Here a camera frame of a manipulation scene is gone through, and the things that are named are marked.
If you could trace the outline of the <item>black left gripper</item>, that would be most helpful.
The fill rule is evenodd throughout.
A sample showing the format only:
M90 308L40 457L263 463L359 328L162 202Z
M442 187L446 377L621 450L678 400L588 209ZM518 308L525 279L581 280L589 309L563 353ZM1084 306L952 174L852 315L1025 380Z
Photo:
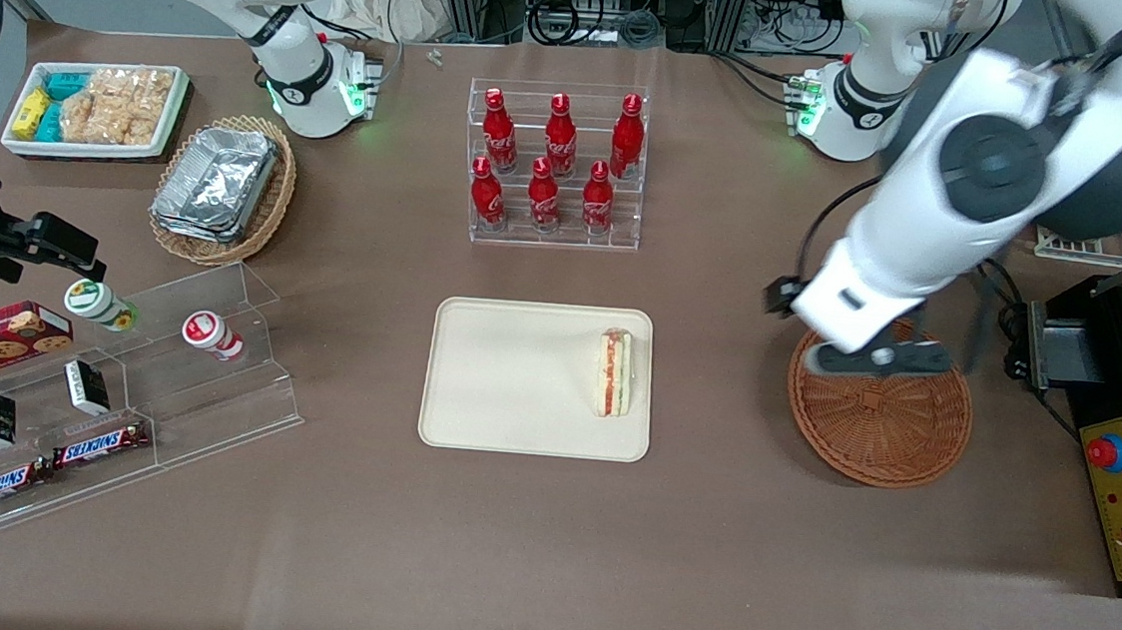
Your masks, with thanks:
M794 314L792 305L797 298L804 292L806 285L807 281L802 280L801 276L788 275L774 279L763 290L763 311L766 314L778 314L781 318Z

